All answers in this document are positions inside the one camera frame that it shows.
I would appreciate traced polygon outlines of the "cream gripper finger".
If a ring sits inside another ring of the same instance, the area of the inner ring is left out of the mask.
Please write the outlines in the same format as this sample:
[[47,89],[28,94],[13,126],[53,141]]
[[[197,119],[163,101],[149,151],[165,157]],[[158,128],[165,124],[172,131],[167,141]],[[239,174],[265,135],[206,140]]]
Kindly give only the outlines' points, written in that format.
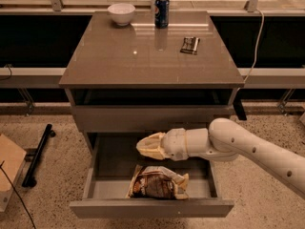
[[139,148],[138,151],[142,156],[147,156],[157,160],[165,159],[164,152],[160,147],[152,149]]
[[144,137],[136,144],[136,147],[137,148],[157,148],[160,145],[161,139],[163,138],[164,135],[165,135],[164,133],[159,132],[159,133],[155,133],[155,134],[149,135],[147,137]]

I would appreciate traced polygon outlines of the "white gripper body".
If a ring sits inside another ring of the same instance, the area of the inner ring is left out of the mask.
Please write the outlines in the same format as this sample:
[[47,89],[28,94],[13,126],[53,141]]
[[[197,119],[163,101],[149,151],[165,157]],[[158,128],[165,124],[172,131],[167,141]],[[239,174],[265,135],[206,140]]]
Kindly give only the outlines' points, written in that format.
[[173,161],[186,160],[188,158],[186,148],[186,130],[171,129],[161,138],[161,148],[165,158]]

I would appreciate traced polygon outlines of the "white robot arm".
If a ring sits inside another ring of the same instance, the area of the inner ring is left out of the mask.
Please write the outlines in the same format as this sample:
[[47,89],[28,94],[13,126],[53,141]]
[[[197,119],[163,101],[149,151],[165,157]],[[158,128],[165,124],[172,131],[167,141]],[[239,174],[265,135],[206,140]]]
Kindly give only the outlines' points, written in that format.
[[136,149],[142,156],[174,161],[190,157],[231,161],[242,155],[305,198],[305,157],[254,135],[227,118],[217,118],[207,128],[178,128],[149,135],[138,141]]

